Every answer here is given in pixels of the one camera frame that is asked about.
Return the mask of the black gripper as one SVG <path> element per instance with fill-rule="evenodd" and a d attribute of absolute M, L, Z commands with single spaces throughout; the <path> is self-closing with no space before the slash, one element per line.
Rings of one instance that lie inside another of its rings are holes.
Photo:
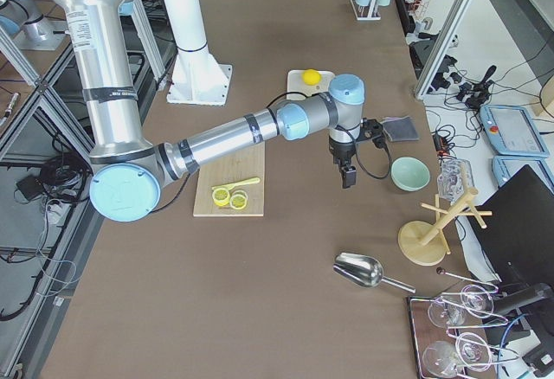
<path fill-rule="evenodd" d="M 330 130 L 329 151 L 333 162 L 339 165 L 342 188 L 349 189 L 357 181 L 357 170 L 351 164 L 355 157 L 359 160 L 358 145 L 371 141 L 377 148 L 384 148 L 383 126 L 376 119 L 362 118 L 360 125 L 347 130 L 340 125 Z"/>

